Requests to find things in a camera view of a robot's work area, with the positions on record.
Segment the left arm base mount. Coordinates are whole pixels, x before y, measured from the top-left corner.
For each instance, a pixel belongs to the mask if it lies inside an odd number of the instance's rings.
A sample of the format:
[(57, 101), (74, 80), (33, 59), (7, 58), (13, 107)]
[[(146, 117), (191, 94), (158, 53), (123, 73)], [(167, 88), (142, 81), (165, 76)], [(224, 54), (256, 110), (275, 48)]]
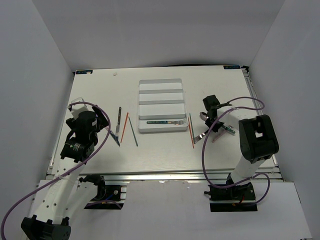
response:
[(96, 195), (84, 207), (86, 210), (120, 210), (125, 201), (127, 188), (124, 185), (107, 184), (105, 178), (91, 174), (79, 178), (79, 185), (90, 183), (94, 186)]

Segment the green chopstick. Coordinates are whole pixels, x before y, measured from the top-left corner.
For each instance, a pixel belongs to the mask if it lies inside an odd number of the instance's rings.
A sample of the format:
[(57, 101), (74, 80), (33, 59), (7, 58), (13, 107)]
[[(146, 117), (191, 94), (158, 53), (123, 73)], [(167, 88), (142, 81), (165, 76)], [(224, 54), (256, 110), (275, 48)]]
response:
[(192, 115), (189, 113), (189, 123), (190, 123), (190, 129), (191, 129), (191, 134), (192, 134), (192, 141), (193, 145), (195, 145), (195, 134), (194, 134), (194, 128), (193, 128), (193, 121), (192, 121)]
[(128, 116), (128, 120), (129, 120), (129, 124), (130, 124), (130, 128), (131, 128), (131, 131), (132, 131), (132, 135), (133, 135), (133, 139), (134, 139), (135, 145), (136, 145), (136, 147), (138, 147), (139, 144), (138, 144), (138, 141), (137, 141), (137, 137), (136, 137), (136, 134), (135, 134), (135, 131), (134, 131), (133, 124), (132, 124), (130, 116)]

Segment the teal handled spoon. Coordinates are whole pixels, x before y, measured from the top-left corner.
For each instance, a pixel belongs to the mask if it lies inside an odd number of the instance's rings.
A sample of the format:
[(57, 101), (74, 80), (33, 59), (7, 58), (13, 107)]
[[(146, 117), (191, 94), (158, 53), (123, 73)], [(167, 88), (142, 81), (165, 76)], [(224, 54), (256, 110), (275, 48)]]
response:
[[(200, 118), (203, 120), (203, 121), (206, 121), (206, 116), (205, 116), (205, 112), (200, 112), (199, 113), (199, 116), (200, 116)], [(225, 131), (227, 131), (228, 133), (230, 133), (230, 134), (232, 134), (232, 135), (235, 135), (236, 134), (236, 132), (230, 127), (230, 126), (225, 126), (225, 125), (223, 125), (220, 129), (223, 129), (223, 130), (225, 130)]]

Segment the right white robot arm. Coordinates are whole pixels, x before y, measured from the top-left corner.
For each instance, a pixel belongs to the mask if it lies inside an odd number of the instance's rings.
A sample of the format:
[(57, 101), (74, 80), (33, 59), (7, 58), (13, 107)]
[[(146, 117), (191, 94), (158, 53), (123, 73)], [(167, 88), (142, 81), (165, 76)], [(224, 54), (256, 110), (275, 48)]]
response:
[[(260, 103), (260, 107), (235, 106), (232, 102), (249, 99)], [(211, 123), (208, 131), (222, 127), (222, 124), (231, 125), (238, 130), (241, 157), (235, 169), (228, 175), (225, 185), (216, 185), (208, 178), (205, 167), (205, 148), (208, 135), (204, 137), (201, 152), (202, 171), (205, 179), (214, 188), (226, 189), (226, 195), (236, 200), (244, 193), (243, 185), (251, 182), (259, 174), (258, 168), (266, 160), (279, 151), (279, 143), (271, 121), (266, 115), (254, 115), (264, 109), (265, 104), (254, 97), (240, 96), (221, 103), (215, 95), (209, 95), (203, 100), (205, 109)]]

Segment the dark handled table knife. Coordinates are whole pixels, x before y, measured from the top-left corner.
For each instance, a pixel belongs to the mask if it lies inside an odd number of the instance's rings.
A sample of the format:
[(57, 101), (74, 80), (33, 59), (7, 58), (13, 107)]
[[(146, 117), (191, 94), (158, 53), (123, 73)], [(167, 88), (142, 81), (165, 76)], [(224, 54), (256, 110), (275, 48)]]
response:
[(119, 133), (120, 133), (121, 115), (122, 115), (122, 107), (119, 106), (118, 116), (117, 116), (117, 125), (116, 125), (116, 130), (115, 130), (115, 140), (116, 140), (116, 143), (119, 147), (120, 147)]

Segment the teal handled fork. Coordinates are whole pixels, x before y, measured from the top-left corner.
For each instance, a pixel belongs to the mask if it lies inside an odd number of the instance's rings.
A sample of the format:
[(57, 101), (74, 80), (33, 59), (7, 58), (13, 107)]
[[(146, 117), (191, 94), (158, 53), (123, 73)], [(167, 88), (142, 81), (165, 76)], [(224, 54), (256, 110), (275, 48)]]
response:
[(193, 138), (193, 143), (194, 143), (194, 144), (198, 143), (201, 139), (203, 139), (203, 138), (207, 135), (208, 132), (209, 132), (209, 129), (207, 129), (205, 132), (203, 132), (203, 133), (195, 136), (195, 137)]
[(186, 119), (182, 120), (153, 120), (147, 121), (146, 123), (149, 125), (184, 125), (187, 122)]

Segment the pink handled spoon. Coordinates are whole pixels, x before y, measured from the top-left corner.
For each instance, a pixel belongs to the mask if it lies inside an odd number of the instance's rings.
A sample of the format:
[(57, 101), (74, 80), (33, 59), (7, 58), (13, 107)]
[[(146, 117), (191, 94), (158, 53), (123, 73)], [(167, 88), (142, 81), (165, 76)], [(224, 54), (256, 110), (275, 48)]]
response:
[(225, 131), (218, 132), (218, 133), (216, 134), (216, 136), (213, 137), (213, 139), (212, 139), (211, 142), (212, 142), (212, 143), (216, 142), (216, 141), (217, 141), (220, 137), (222, 137), (225, 133), (226, 133)]

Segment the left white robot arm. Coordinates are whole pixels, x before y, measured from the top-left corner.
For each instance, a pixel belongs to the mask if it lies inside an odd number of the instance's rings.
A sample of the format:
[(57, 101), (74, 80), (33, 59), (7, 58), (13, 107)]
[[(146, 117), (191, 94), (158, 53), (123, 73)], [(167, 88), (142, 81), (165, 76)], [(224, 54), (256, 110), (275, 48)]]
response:
[(106, 112), (99, 106), (80, 101), (68, 106), (72, 117), (66, 120), (70, 128), (62, 151), (58, 169), (45, 187), (47, 194), (32, 217), (25, 217), (21, 229), (30, 240), (67, 240), (71, 235), (71, 220), (92, 198), (105, 196), (106, 187), (100, 176), (85, 177), (79, 193), (72, 193), (76, 180), (87, 162), (95, 156), (103, 143), (98, 133), (110, 125)]

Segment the orange chopstick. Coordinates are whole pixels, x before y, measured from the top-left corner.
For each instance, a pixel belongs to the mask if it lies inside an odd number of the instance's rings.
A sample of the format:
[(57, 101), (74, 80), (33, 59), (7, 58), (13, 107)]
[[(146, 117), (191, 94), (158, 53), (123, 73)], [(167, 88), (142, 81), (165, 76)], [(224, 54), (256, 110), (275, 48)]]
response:
[(127, 113), (126, 113), (126, 116), (125, 116), (125, 120), (124, 120), (124, 124), (123, 124), (123, 130), (122, 130), (122, 134), (121, 134), (120, 143), (123, 142), (123, 138), (124, 138), (124, 134), (125, 134), (125, 130), (126, 130), (128, 118), (129, 118), (129, 112), (127, 112)]
[(190, 138), (191, 138), (192, 148), (195, 149), (194, 139), (193, 139), (193, 134), (192, 134), (192, 129), (191, 129), (191, 122), (190, 122), (189, 116), (187, 117), (187, 120), (188, 120), (188, 129), (189, 129), (189, 134), (190, 134)]

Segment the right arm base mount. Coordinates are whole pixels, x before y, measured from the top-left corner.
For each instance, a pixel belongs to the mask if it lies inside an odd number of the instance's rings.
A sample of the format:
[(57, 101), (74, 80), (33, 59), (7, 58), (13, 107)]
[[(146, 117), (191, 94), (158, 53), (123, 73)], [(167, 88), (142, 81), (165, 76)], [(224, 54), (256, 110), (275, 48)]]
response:
[(212, 185), (208, 187), (204, 195), (209, 198), (210, 211), (213, 213), (258, 211), (252, 183), (230, 188), (216, 188)]

